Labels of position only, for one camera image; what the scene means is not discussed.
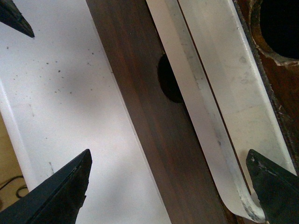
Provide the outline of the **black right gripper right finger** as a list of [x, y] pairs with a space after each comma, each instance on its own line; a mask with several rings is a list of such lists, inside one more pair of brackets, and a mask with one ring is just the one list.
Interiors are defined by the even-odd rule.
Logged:
[[266, 220], [270, 224], [297, 224], [299, 177], [253, 149], [246, 165]]

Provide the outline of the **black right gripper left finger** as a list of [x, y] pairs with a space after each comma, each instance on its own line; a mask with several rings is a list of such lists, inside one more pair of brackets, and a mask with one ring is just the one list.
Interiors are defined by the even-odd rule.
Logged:
[[86, 149], [0, 213], [2, 224], [74, 224], [85, 201], [92, 166]]

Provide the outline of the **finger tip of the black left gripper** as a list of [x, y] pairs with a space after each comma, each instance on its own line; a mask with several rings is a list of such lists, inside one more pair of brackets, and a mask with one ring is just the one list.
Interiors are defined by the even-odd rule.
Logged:
[[32, 27], [12, 0], [0, 0], [0, 22], [31, 38], [35, 37]]

